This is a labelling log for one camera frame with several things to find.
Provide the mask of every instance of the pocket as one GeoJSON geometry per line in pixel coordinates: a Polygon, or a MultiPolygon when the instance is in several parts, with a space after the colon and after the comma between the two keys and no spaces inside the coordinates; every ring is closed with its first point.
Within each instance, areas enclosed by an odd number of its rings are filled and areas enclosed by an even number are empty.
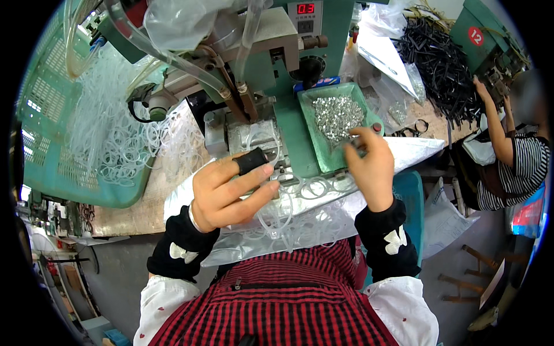
{"type": "Polygon", "coordinates": [[[344,294],[334,287],[314,282],[243,282],[237,278],[234,285],[215,292],[212,303],[276,302],[276,303],[329,303],[345,301],[344,294]]]}

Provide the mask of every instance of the hand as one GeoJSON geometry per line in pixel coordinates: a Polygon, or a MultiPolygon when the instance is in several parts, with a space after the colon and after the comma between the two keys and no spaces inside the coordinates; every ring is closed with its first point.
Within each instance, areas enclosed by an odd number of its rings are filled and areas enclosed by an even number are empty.
{"type": "Polygon", "coordinates": [[[239,173],[239,165],[233,158],[244,154],[246,152],[212,162],[192,179],[194,200],[191,202],[191,212],[201,232],[250,221],[279,189],[279,182],[273,180],[241,200],[240,196],[259,186],[273,173],[273,167],[266,163],[231,180],[239,173]]]}
{"type": "Polygon", "coordinates": [[[481,81],[477,78],[477,76],[473,76],[473,84],[475,85],[477,94],[481,96],[481,99],[483,100],[483,102],[487,102],[489,100],[491,102],[493,101],[493,98],[490,97],[490,94],[487,91],[486,86],[483,83],[481,83],[481,81]]]}
{"type": "Polygon", "coordinates": [[[394,157],[388,143],[367,127],[353,128],[350,134],[360,135],[367,151],[367,155],[360,158],[351,144],[344,145],[350,173],[366,199],[367,207],[374,213],[387,210],[394,201],[394,157]]]}

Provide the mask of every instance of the floor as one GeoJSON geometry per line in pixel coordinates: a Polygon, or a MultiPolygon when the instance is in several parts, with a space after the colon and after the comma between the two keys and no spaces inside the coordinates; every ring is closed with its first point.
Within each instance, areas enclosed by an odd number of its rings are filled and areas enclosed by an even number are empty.
{"type": "MultiPolygon", "coordinates": [[[[464,276],[466,268],[476,268],[476,260],[461,246],[467,244],[494,256],[503,242],[503,211],[486,211],[481,218],[460,238],[438,254],[422,263],[420,278],[424,282],[424,298],[439,321],[439,341],[445,346],[460,344],[466,328],[478,314],[474,304],[443,302],[445,295],[456,295],[454,286],[439,282],[440,273],[448,276],[479,282],[479,278],[464,276]]],[[[101,314],[112,322],[130,340],[139,326],[140,292],[148,278],[146,260],[152,254],[161,234],[140,235],[130,239],[94,246],[100,265],[97,275],[92,264],[83,263],[85,276],[101,314]]],[[[82,249],[81,257],[90,257],[90,249],[82,249]]],[[[203,268],[196,277],[199,287],[205,290],[216,272],[215,268],[203,268]]]]}

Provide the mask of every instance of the red circular label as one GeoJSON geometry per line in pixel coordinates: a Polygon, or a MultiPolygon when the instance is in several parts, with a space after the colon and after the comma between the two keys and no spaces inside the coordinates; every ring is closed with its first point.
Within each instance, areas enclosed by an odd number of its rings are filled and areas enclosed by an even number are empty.
{"type": "Polygon", "coordinates": [[[479,30],[478,27],[469,27],[468,36],[469,36],[469,40],[474,45],[480,46],[483,44],[483,40],[484,40],[483,33],[481,32],[481,30],[479,30]]]}

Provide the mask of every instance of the white bow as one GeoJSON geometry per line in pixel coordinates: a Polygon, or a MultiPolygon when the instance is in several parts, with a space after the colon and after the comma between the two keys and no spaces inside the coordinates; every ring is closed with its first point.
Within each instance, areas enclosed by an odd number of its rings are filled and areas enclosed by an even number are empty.
{"type": "Polygon", "coordinates": [[[389,255],[396,255],[401,245],[404,245],[404,246],[408,245],[408,241],[406,240],[406,234],[404,233],[403,225],[400,225],[400,227],[398,228],[398,234],[396,233],[396,230],[393,230],[389,234],[384,236],[384,240],[390,243],[384,247],[384,250],[389,255]]]}
{"type": "Polygon", "coordinates": [[[198,256],[197,252],[187,251],[174,242],[170,245],[170,257],[173,259],[184,259],[185,264],[189,264],[196,256],[198,256]]]}

